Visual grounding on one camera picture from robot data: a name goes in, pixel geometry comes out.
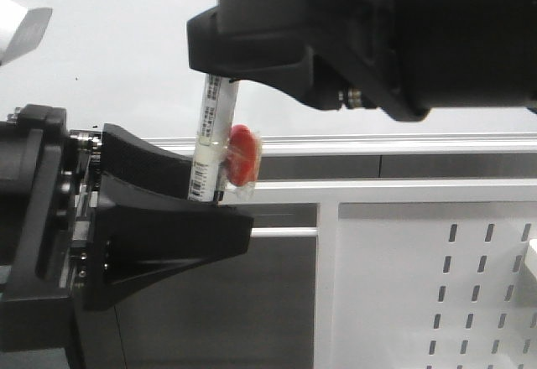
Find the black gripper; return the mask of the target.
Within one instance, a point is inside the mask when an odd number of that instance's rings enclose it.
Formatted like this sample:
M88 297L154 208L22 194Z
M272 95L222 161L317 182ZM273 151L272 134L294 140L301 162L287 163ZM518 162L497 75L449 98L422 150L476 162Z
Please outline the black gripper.
M218 0L187 39L192 70L321 111L536 106L536 0Z
M192 159L107 123L69 130L64 108L28 104L1 124L1 348L80 347L73 238L103 173L87 243L83 306L100 311L163 279L243 255L254 219L185 200Z

